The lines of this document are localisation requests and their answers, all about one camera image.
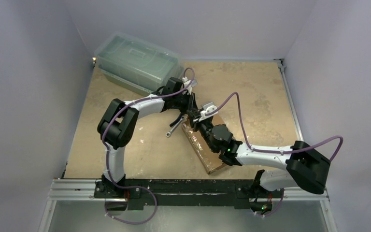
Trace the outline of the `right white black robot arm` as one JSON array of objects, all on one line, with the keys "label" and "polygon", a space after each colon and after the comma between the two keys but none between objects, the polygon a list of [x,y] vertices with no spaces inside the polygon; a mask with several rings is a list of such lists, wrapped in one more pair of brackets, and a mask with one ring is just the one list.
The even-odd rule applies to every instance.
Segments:
[{"label": "right white black robot arm", "polygon": [[198,131],[210,150],[229,166],[261,165],[282,171],[281,174],[258,172],[252,183],[252,191],[263,197],[267,193],[298,186],[313,193],[325,191],[330,160],[318,152],[315,146],[295,141],[291,146],[249,146],[234,139],[225,124],[214,125],[211,118],[199,116],[199,110],[187,110],[193,131]]}]

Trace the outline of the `brown cardboard express box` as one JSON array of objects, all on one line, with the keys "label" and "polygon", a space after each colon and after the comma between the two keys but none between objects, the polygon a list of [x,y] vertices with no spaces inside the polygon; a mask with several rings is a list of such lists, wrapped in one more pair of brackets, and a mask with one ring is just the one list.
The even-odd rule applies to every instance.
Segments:
[{"label": "brown cardboard express box", "polygon": [[193,150],[207,174],[212,174],[227,165],[219,158],[218,153],[211,151],[199,131],[193,131],[187,117],[181,124],[181,129],[190,142]]}]

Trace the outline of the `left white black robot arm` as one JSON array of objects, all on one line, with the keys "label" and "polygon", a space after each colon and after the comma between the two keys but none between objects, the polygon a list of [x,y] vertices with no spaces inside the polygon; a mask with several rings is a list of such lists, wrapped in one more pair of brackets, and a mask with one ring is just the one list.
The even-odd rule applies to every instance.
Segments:
[{"label": "left white black robot arm", "polygon": [[101,118],[97,131],[105,145],[106,165],[101,181],[114,198],[125,191],[124,152],[133,137],[137,121],[145,116],[176,109],[185,114],[189,100],[194,98],[194,79],[171,77],[167,84],[147,97],[122,101],[114,99]]}]

